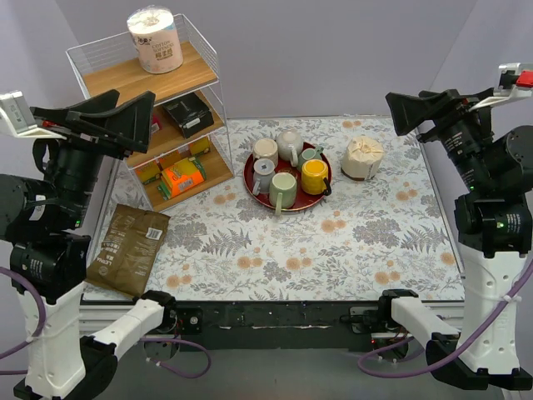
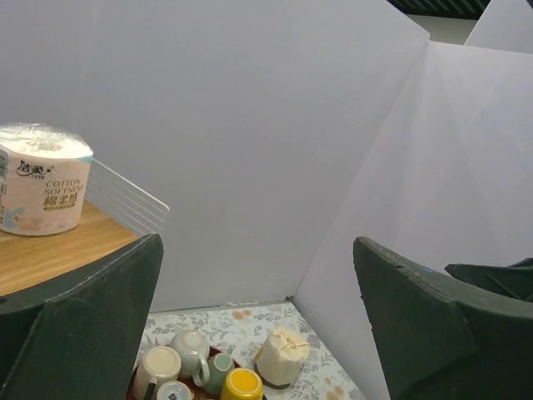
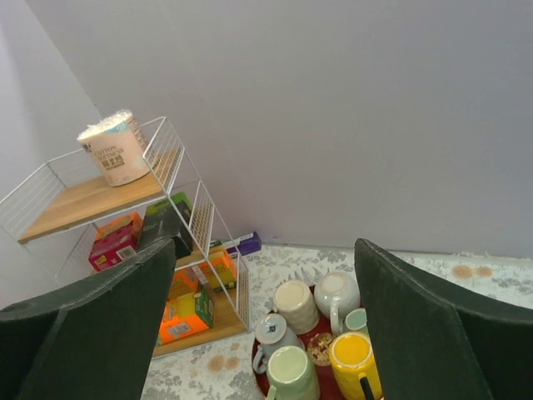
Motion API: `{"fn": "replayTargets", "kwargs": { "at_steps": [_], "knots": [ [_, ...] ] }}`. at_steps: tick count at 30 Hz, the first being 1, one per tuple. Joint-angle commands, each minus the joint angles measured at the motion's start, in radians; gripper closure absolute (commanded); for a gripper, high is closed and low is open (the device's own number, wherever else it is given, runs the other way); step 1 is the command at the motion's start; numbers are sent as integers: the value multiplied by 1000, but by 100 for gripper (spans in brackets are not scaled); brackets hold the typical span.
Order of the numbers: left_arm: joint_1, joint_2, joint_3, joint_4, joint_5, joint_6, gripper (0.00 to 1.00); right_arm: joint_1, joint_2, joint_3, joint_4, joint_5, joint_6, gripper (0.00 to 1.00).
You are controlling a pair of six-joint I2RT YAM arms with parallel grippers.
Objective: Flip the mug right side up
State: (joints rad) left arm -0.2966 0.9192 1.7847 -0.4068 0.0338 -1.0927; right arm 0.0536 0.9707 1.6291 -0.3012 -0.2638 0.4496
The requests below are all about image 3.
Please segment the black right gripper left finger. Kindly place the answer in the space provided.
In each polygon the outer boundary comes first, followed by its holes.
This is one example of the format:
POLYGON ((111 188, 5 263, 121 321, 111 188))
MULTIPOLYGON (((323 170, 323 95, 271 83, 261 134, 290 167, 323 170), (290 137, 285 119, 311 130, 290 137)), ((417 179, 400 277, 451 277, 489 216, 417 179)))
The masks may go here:
POLYGON ((171 239, 1 311, 3 399, 138 399, 176 266, 171 239))

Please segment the light green mug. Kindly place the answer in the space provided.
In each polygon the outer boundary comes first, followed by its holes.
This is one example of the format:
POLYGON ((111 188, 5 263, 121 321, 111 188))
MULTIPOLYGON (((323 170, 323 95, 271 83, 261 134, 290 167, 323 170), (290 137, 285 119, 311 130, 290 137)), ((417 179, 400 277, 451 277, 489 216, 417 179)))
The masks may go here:
POLYGON ((312 360, 297 346, 277 349, 267 364, 267 399, 317 400, 321 396, 312 360))

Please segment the speckled white round mug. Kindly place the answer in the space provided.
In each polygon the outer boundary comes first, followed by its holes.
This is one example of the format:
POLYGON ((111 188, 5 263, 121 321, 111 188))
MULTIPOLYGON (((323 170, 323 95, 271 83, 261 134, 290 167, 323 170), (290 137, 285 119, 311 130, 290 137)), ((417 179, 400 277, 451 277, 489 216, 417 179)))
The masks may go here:
POLYGON ((329 319, 332 333, 340 335, 346 316, 361 304, 355 274, 327 273, 315 285, 314 298, 318 309, 329 319))

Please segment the yellow mug black handle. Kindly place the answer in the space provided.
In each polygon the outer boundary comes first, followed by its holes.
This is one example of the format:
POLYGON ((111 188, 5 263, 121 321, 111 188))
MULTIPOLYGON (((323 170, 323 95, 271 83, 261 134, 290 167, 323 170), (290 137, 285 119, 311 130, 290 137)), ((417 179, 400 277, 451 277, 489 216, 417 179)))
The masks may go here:
POLYGON ((382 399, 370 338, 359 332, 336 337, 328 351, 334 378, 345 399, 382 399))

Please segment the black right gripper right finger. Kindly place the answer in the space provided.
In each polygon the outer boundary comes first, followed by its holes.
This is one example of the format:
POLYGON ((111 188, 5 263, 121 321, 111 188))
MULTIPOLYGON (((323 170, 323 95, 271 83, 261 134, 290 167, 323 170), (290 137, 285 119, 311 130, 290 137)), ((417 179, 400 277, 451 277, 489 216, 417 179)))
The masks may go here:
POLYGON ((387 399, 530 399, 532 311, 425 272, 367 239, 356 280, 387 399))

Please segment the grey blue mug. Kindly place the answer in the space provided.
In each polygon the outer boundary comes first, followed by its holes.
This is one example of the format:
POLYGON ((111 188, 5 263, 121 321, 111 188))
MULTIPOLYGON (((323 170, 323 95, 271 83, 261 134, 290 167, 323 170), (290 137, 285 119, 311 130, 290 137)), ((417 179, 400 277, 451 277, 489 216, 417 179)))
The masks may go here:
POLYGON ((285 346, 305 349, 302 340, 288 326, 286 319, 278 313, 269 313, 260 320, 255 329, 255 337, 258 344, 252 368, 257 374, 263 374, 267 370, 268 360, 277 349, 285 346))

